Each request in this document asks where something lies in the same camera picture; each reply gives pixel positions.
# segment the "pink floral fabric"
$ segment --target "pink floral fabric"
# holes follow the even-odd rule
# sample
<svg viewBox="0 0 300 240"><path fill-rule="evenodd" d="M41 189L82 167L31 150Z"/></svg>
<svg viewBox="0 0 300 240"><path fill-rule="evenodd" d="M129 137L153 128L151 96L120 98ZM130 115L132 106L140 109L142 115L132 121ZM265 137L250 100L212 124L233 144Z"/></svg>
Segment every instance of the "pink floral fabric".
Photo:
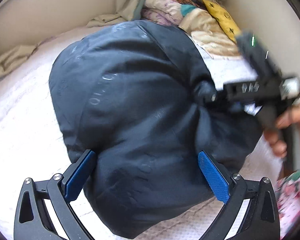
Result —
<svg viewBox="0 0 300 240"><path fill-rule="evenodd" d="M300 216L300 170L277 182L276 198L280 218L280 237L287 234Z"/></svg>
<svg viewBox="0 0 300 240"><path fill-rule="evenodd" d="M155 12L151 9L143 8L141 10L141 16L147 20L150 20L160 25L173 25L172 22L168 21L164 16L162 16L162 14Z"/></svg>

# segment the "yellow pillow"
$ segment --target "yellow pillow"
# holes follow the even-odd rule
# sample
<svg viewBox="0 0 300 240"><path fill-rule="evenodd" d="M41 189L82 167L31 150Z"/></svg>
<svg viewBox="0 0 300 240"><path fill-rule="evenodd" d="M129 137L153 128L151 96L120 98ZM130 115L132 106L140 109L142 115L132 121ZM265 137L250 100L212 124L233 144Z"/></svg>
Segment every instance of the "yellow pillow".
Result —
<svg viewBox="0 0 300 240"><path fill-rule="evenodd" d="M206 5L211 16L218 21L220 27L223 29L225 34L232 41L236 42L235 36L239 35L241 31L239 27L235 24L232 17L229 15L229 13L216 3L210 2L208 0L202 0L202 1Z"/></svg>

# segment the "finger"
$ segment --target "finger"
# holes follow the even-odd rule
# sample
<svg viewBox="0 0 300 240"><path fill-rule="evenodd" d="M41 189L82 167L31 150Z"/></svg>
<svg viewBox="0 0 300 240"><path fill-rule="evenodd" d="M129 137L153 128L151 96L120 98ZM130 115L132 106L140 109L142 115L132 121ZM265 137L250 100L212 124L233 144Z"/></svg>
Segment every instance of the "finger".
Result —
<svg viewBox="0 0 300 240"><path fill-rule="evenodd" d="M268 143L270 145L275 144L277 141L279 141L279 135L278 132L273 131L273 130L265 130L263 132L263 135L266 139L266 141L268 141Z"/></svg>
<svg viewBox="0 0 300 240"><path fill-rule="evenodd" d="M275 156L283 157L283 155L285 155L287 151L287 144L283 141L278 141L277 143L272 145L271 148Z"/></svg>
<svg viewBox="0 0 300 240"><path fill-rule="evenodd" d="M300 124L300 105L292 106L277 119L277 127L283 129L292 123Z"/></svg>

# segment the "black tool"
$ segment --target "black tool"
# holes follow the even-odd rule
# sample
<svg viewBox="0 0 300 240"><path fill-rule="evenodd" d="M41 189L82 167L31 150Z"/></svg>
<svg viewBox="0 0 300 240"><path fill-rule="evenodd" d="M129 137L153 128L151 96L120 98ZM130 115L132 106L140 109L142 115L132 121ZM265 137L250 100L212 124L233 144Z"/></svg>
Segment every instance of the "black tool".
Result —
<svg viewBox="0 0 300 240"><path fill-rule="evenodd" d="M268 178L260 182L230 174L211 155L201 152L199 166L217 198L225 203L200 240L224 240L244 199L250 199L246 215L233 240L279 240L279 213L274 190ZM14 223L14 240L61 240L50 219L44 199L50 199L55 213L70 240L94 239L71 208L83 184L97 163L97 155L86 150L64 174L34 182L27 178L20 192Z"/></svg>
<svg viewBox="0 0 300 240"><path fill-rule="evenodd" d="M300 79L296 75L283 77L279 68L272 62L266 51L252 33L243 33L236 37L237 46L242 56L256 70L258 79L238 83L224 84L212 98L215 103L244 105L255 103L262 106L257 118L266 129L276 129L275 119L300 98ZM294 128L279 131L281 139L287 143L287 157L284 170L287 175L294 171L293 137Z"/></svg>

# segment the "white bedsheet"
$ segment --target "white bedsheet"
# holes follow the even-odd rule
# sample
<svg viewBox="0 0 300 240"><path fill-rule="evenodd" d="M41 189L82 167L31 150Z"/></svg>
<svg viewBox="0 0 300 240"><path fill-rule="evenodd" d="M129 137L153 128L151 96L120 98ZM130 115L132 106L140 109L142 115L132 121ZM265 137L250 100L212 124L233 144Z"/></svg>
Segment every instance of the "white bedsheet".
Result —
<svg viewBox="0 0 300 240"><path fill-rule="evenodd" d="M70 164L48 87L52 64L66 46L99 29L75 29L46 42L26 63L0 80L0 231L8 240L13 239L15 209L24 179L47 180L57 172L64 172ZM219 64L208 61L212 72L214 64ZM239 66L230 68L234 76L245 79L247 73L243 69ZM275 184L280 168L281 161L272 156L261 138L254 152L247 157L241 174L245 179L254 180L267 176ZM95 239L121 238L113 235L99 220L83 193L72 207ZM221 207L221 202L211 199L179 217L153 226L136 239L197 240ZM236 233L244 212L242 208L228 236Z"/></svg>

